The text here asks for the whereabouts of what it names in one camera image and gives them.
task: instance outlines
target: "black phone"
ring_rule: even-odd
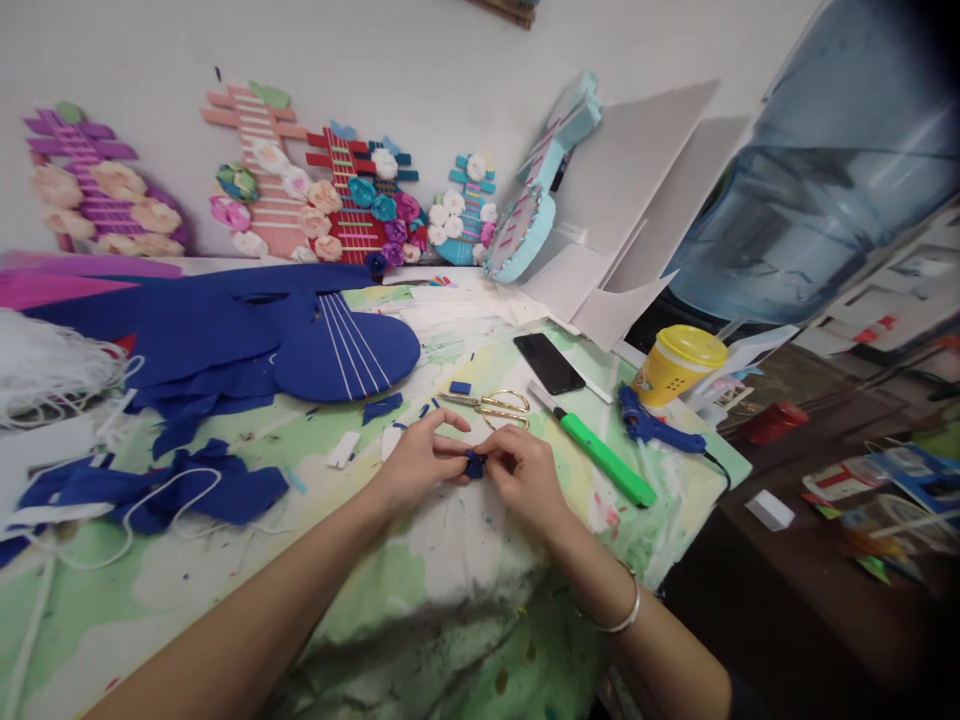
[[[515,337],[513,342],[551,395],[586,387],[583,378],[573,369],[573,365],[567,362],[567,359],[543,333],[521,335]]]

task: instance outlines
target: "yellow lid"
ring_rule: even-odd
[[[714,370],[727,362],[727,346],[705,330],[691,325],[664,328],[657,333],[657,342],[687,362]]]

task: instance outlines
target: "bangle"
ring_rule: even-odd
[[[627,572],[630,573],[630,577],[633,578],[633,583],[634,585],[636,585],[636,588],[637,588],[637,599],[633,601],[633,610],[630,611],[630,614],[627,616],[627,619],[624,620],[622,623],[618,625],[614,625],[611,628],[604,628],[604,627],[600,627],[596,623],[591,623],[591,625],[593,625],[594,628],[596,628],[600,632],[607,635],[614,635],[618,632],[623,632],[628,627],[633,625],[633,621],[636,620],[637,615],[640,614],[640,580],[639,578],[637,578],[637,574],[633,571],[633,569],[629,565],[627,565],[625,562],[623,562],[623,560],[620,560],[619,558],[617,558],[617,562],[623,565],[627,569]],[[577,611],[577,615],[579,615],[580,617],[583,617],[583,614],[579,610]]]

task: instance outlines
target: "gold scissors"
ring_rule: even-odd
[[[530,427],[530,421],[527,420],[523,415],[515,415],[514,413],[503,412],[503,410],[495,410],[494,408],[487,407],[487,405],[495,405],[496,407],[502,407],[507,410],[515,410],[517,413],[530,412],[530,403],[527,402],[527,399],[520,393],[514,392],[513,390],[497,390],[494,393],[490,393],[489,397],[482,397],[479,400],[468,395],[453,395],[452,393],[438,394],[444,400],[459,403],[460,405],[470,405],[474,410],[483,415],[483,419],[486,420],[487,425],[492,427],[494,430],[497,428],[493,425],[493,423],[490,422],[488,416],[502,417],[508,420],[517,420],[521,425],[523,425],[524,430],[527,430]],[[513,395],[514,397],[520,398],[520,402],[523,403],[523,407],[505,403],[503,400],[497,400],[493,397],[494,395]]]

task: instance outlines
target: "hand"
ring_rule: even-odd
[[[434,410],[404,431],[397,447],[367,484],[391,516],[412,510],[439,482],[470,483],[463,474],[470,446],[437,435],[437,428],[444,423],[470,432],[469,423],[452,410]]]
[[[486,472],[507,508],[541,536],[570,514],[548,443],[515,425],[506,425],[474,451],[487,456]]]

